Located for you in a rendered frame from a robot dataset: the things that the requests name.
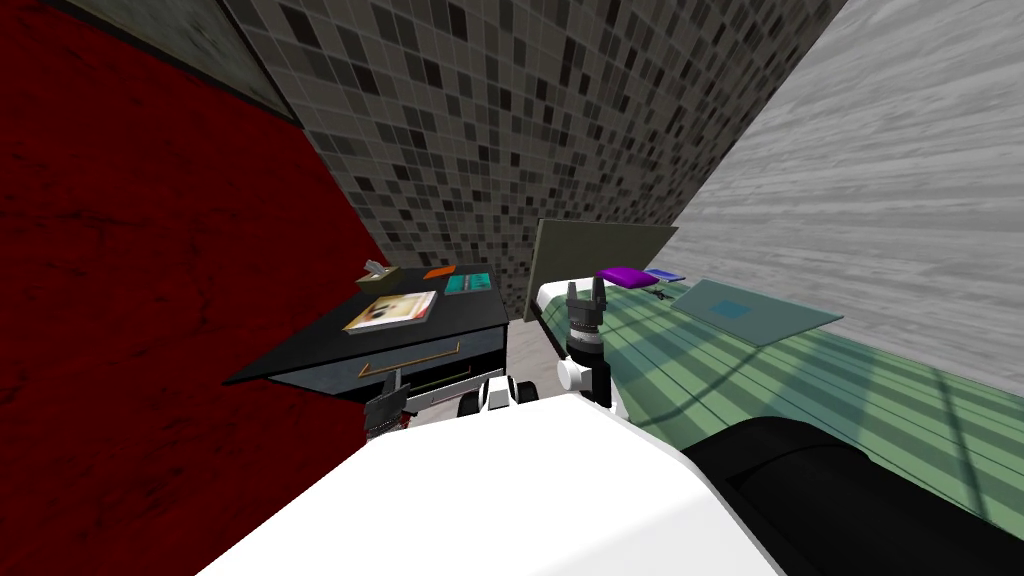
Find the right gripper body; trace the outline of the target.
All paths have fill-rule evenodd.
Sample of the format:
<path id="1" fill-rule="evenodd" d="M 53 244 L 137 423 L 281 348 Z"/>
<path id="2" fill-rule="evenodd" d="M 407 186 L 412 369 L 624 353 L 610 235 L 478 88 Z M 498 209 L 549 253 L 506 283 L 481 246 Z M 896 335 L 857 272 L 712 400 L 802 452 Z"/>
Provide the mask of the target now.
<path id="1" fill-rule="evenodd" d="M 598 333 L 603 323 L 605 300 L 566 300 L 570 329 L 581 333 Z"/>

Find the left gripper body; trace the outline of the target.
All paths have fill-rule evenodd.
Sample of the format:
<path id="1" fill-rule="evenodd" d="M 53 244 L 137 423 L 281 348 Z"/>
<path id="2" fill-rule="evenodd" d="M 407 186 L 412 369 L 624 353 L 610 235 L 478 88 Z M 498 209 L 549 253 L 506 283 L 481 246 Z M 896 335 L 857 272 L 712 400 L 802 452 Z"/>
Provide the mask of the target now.
<path id="1" fill-rule="evenodd" d="M 382 392 L 372 401 L 372 422 L 388 423 L 400 419 L 406 409 L 410 384 L 403 381 L 401 372 L 390 372 Z"/>

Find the purple pillow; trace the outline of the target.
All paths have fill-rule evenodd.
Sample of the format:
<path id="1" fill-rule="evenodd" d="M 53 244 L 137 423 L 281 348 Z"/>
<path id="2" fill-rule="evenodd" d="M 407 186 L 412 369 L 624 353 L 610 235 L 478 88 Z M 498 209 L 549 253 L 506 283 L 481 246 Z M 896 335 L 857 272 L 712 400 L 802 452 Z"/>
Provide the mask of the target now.
<path id="1" fill-rule="evenodd" d="M 625 289 L 646 288 L 659 282 L 655 276 L 635 268 L 606 268 L 595 276 Z"/>

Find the dark drawer front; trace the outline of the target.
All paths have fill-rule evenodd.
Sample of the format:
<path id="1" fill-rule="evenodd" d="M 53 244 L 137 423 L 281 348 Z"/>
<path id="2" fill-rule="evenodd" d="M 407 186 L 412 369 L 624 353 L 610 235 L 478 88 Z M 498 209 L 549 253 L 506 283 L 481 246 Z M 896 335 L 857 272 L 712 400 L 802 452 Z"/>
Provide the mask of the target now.
<path id="1" fill-rule="evenodd" d="M 421 364 L 400 368 L 406 382 L 415 394 L 432 390 L 442 384 L 458 382 L 474 375 L 502 369 L 505 366 L 507 326 L 467 332 L 396 349 L 388 349 L 365 357 L 341 360 L 332 364 L 274 375 L 270 379 L 309 390 L 339 395 L 381 384 L 388 373 L 359 378 L 364 366 L 371 369 L 454 349 L 461 342 L 460 353 Z"/>

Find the black nightstand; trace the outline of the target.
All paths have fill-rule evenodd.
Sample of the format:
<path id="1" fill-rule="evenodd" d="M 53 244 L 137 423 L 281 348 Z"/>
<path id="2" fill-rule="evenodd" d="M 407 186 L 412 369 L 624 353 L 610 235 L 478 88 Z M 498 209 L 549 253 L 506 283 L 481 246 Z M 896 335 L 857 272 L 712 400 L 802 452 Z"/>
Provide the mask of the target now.
<path id="1" fill-rule="evenodd" d="M 420 344 L 500 324 L 507 326 L 507 338 L 509 320 L 495 280 L 492 281 L 492 288 L 488 291 L 445 295 L 444 289 L 449 280 L 446 277 L 424 280 L 423 276 L 427 272 L 425 268 L 406 268 L 403 272 L 404 278 L 392 291 L 392 294 L 428 291 L 438 293 L 438 299 L 425 322 L 349 334 L 344 331 L 344 327 L 377 299 L 374 295 L 359 292 L 237 372 L 227 379 L 227 384 L 232 385 L 259 379 L 271 380 L 270 378 L 274 375 Z M 502 369 L 474 375 L 458 382 L 442 384 L 423 394 L 415 394 L 412 384 L 403 380 L 410 384 L 406 412 L 417 414 L 433 405 L 474 390 L 492 377 L 504 375 L 506 347 L 505 366 Z M 383 383 L 350 393 L 328 395 L 366 404 L 381 393 Z"/>

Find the cream and red magazine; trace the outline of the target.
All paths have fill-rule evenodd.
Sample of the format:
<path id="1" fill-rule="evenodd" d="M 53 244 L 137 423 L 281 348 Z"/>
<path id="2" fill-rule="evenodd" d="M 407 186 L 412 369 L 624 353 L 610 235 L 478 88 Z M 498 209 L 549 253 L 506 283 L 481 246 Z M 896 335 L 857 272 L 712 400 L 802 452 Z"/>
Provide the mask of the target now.
<path id="1" fill-rule="evenodd" d="M 423 323 L 437 299 L 436 291 L 381 296 L 351 320 L 344 331 L 359 334 Z"/>

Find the olive tissue box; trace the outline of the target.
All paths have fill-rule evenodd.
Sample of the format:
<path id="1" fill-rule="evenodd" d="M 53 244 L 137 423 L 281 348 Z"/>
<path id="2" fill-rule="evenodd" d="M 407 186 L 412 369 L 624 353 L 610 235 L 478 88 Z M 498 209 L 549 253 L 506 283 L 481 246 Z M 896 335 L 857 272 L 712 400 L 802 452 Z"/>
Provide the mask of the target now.
<path id="1" fill-rule="evenodd" d="M 404 272 L 400 268 L 385 268 L 374 260 L 367 260 L 364 270 L 366 275 L 356 281 L 356 285 L 366 294 L 388 294 L 394 291 L 404 278 Z"/>

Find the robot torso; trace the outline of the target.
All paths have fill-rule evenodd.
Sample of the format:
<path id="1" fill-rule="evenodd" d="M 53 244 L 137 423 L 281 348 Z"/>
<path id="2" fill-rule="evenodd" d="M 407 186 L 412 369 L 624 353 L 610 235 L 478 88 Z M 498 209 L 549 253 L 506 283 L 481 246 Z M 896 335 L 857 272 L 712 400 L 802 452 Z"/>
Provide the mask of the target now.
<path id="1" fill-rule="evenodd" d="M 787 576 L 679 450 L 574 394 L 369 442 L 197 576 Z"/>

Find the grey-green flat pad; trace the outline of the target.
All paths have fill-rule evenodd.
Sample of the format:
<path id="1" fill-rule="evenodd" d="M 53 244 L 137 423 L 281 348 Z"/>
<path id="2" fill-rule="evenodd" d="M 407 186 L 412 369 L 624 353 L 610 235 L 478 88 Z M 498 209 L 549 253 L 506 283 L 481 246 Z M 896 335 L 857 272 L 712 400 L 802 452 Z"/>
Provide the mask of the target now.
<path id="1" fill-rule="evenodd" d="M 703 278 L 672 304 L 754 347 L 830 324 L 840 314 Z"/>

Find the green striped bed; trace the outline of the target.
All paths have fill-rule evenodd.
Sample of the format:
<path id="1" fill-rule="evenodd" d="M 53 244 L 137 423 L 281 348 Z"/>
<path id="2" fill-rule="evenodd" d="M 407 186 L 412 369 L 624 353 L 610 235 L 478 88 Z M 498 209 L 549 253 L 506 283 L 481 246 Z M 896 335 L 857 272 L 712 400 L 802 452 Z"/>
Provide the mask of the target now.
<path id="1" fill-rule="evenodd" d="M 818 328 L 756 348 L 675 308 L 685 291 L 607 288 L 634 425 L 681 449 L 752 417 L 806 421 L 1024 539 L 1024 398 Z"/>

